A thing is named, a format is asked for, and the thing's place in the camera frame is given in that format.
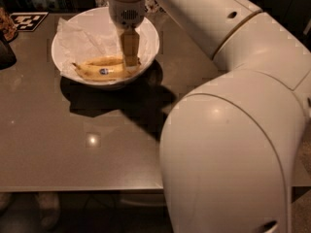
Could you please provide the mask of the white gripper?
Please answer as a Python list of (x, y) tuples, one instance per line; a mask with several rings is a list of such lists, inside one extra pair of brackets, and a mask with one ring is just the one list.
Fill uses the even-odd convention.
[(109, 0), (109, 14), (114, 25), (125, 31), (121, 33), (121, 50), (126, 66), (138, 65), (140, 36), (137, 28), (145, 17), (145, 0)]

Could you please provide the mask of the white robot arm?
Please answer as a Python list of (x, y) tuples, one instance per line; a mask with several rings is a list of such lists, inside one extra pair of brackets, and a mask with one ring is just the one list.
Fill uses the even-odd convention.
[[(310, 53), (248, 0), (156, 0), (221, 75), (180, 100), (161, 132), (174, 233), (290, 233), (296, 151), (310, 119)], [(145, 0), (109, 0), (118, 27)]]

